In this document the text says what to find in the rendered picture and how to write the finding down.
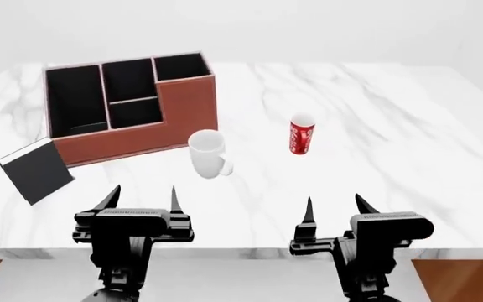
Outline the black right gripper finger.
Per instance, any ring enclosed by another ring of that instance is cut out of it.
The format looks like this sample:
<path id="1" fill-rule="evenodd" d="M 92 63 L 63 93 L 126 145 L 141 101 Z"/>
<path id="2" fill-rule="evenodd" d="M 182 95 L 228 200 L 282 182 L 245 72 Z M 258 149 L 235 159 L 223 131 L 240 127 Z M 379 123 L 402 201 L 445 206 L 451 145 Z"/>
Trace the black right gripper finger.
<path id="1" fill-rule="evenodd" d="M 380 213 L 375 208 L 373 208 L 361 195 L 355 195 L 356 206 L 360 214 L 375 214 Z"/>
<path id="2" fill-rule="evenodd" d="M 310 196 L 308 196 L 304 218 L 302 222 L 295 227 L 294 241 L 315 241 L 316 229 L 317 226 L 314 220 L 312 200 Z"/>

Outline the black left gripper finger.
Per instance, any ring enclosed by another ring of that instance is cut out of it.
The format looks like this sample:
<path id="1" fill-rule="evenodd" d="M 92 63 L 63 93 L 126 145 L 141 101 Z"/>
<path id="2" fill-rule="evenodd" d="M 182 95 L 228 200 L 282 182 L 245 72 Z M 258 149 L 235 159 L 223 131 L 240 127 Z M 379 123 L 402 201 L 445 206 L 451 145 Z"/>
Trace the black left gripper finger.
<path id="1" fill-rule="evenodd" d="M 101 211 L 104 211 L 106 208 L 116 208 L 117 203 L 120 197 L 121 193 L 121 186 L 117 185 L 111 193 L 109 193 L 106 198 L 104 198 L 97 206 L 94 208 L 88 210 L 88 211 L 82 211 L 81 213 L 76 213 L 75 214 L 75 230 L 77 232 L 84 232 L 86 228 L 89 228 L 93 218 L 100 213 Z"/>
<path id="2" fill-rule="evenodd" d="M 171 190 L 171 209 L 169 213 L 169 226 L 171 232 L 192 232 L 190 216 L 184 213 L 179 204 L 175 186 Z"/>

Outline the white ceramic mug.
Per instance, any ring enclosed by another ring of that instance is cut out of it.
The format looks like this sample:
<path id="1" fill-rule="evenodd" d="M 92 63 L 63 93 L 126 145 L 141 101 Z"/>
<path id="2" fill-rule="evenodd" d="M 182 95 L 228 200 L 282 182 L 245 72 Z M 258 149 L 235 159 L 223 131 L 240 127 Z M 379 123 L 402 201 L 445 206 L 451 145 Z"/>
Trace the white ceramic mug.
<path id="1" fill-rule="evenodd" d="M 217 130 L 199 130 L 188 139 L 190 160 L 195 172 L 205 179 L 228 176 L 234 166 L 226 155 L 224 136 Z"/>

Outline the brown leather desk caddy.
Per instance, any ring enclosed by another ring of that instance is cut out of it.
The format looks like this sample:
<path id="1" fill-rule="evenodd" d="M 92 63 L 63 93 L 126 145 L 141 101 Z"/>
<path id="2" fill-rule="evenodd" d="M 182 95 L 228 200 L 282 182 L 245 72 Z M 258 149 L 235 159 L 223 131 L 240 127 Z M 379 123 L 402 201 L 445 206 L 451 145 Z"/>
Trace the brown leather desk caddy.
<path id="1" fill-rule="evenodd" d="M 218 128 L 201 52 L 45 67 L 43 80 L 47 134 L 70 168 L 183 148 Z"/>

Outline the black hardcover book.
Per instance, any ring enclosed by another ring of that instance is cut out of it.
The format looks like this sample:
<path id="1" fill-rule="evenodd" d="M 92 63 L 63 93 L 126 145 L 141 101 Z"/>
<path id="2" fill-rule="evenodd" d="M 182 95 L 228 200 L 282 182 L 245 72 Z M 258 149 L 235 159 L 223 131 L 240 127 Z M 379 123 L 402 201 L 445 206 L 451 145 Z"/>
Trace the black hardcover book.
<path id="1" fill-rule="evenodd" d="M 31 206 L 74 180 L 50 138 L 0 158 L 0 167 Z"/>

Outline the red soda can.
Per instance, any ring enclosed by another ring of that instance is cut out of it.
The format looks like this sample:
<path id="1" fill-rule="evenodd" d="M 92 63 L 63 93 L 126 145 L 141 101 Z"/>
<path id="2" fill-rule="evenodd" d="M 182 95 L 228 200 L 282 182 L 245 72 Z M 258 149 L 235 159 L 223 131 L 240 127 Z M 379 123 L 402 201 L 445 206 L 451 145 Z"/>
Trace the red soda can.
<path id="1" fill-rule="evenodd" d="M 296 155 L 304 155 L 309 151 L 309 145 L 314 133 L 315 120 L 304 112 L 294 114 L 289 124 L 289 150 Z"/>

